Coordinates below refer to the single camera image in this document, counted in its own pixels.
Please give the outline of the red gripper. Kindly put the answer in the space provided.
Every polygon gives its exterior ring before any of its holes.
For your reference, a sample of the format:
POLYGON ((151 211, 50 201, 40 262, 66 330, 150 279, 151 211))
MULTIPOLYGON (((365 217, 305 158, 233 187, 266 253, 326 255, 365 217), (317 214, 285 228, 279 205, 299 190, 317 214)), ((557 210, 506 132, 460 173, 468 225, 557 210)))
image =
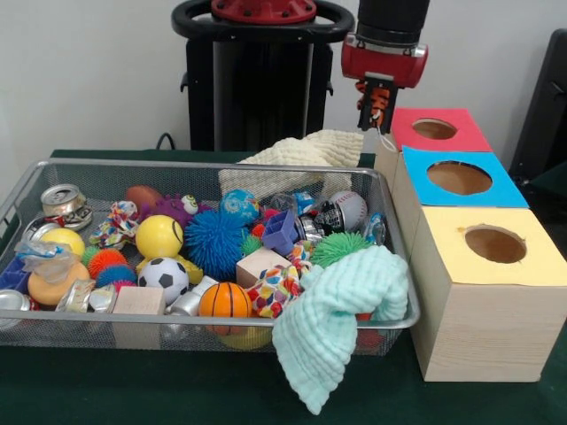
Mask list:
MULTIPOLYGON (((365 80, 379 75, 390 78, 398 88, 414 88, 423 75, 429 49, 426 44, 411 47, 390 47, 364 42, 355 33, 348 33, 341 52, 342 74, 346 78, 365 80)), ((360 112, 358 128, 367 131, 371 127, 371 88, 367 82, 357 81, 361 98, 357 103, 360 112)), ((390 132, 393 111, 393 89, 382 87, 380 92, 382 121, 380 131, 390 132)))

